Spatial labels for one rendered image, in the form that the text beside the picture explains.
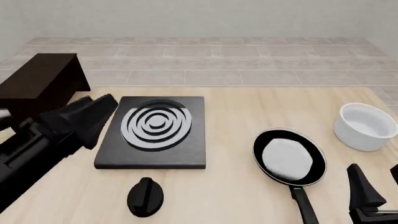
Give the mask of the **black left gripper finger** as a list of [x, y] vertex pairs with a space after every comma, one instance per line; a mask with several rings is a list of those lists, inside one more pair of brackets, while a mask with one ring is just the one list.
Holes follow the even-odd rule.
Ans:
[[97, 145], [104, 125], [117, 107], [118, 102], [107, 94], [73, 112], [73, 132], [86, 149]]
[[47, 111], [41, 113], [38, 118], [38, 123], [50, 130], [51, 132], [57, 134], [68, 134], [71, 132], [71, 127], [69, 121], [66, 119], [67, 115], [86, 106], [88, 103], [92, 102], [90, 96], [84, 96], [70, 104], [59, 108], [57, 110]]

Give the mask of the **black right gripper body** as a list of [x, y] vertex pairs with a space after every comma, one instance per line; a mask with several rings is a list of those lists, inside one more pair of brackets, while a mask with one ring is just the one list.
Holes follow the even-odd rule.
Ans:
[[353, 224], [398, 224], [398, 210], [379, 210], [379, 205], [350, 205]]

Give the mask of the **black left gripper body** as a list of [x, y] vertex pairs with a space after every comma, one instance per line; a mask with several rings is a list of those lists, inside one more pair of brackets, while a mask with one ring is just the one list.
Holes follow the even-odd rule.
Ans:
[[17, 158], [45, 157], [63, 160], [81, 148], [81, 141], [73, 132], [58, 133], [32, 119], [23, 121], [18, 134], [28, 135], [25, 143], [17, 147]]

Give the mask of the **dark brown wooden cabinet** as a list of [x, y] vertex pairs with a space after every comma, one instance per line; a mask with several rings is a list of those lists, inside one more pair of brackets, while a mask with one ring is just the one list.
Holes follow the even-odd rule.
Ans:
[[77, 54], [36, 54], [0, 83], [0, 109], [18, 123], [65, 106], [78, 91], [91, 91]]

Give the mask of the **black frying pan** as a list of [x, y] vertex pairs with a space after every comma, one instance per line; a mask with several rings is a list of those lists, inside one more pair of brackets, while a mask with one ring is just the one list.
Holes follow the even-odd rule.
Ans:
[[304, 190], [326, 173], [325, 155], [315, 141], [291, 129], [272, 128], [256, 137], [252, 154], [268, 177], [289, 187], [303, 224], [319, 224]]

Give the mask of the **flat black stove plate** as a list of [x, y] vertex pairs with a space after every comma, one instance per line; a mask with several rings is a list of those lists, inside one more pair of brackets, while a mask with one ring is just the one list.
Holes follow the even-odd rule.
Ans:
[[123, 96], [96, 169], [205, 169], [203, 96]]

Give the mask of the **white ceramic bowl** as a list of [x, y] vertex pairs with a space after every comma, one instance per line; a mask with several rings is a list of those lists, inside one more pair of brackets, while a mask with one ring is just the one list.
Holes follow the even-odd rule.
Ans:
[[363, 152], [378, 151], [398, 136], [398, 123], [379, 108], [362, 103], [341, 106], [334, 124], [335, 136], [345, 145]]

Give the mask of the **round black stove knob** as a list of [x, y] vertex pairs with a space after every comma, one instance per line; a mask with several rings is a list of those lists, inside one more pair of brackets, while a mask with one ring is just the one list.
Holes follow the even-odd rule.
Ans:
[[164, 202], [162, 187], [150, 177], [143, 177], [127, 195], [127, 207], [139, 218], [147, 218], [158, 212]]

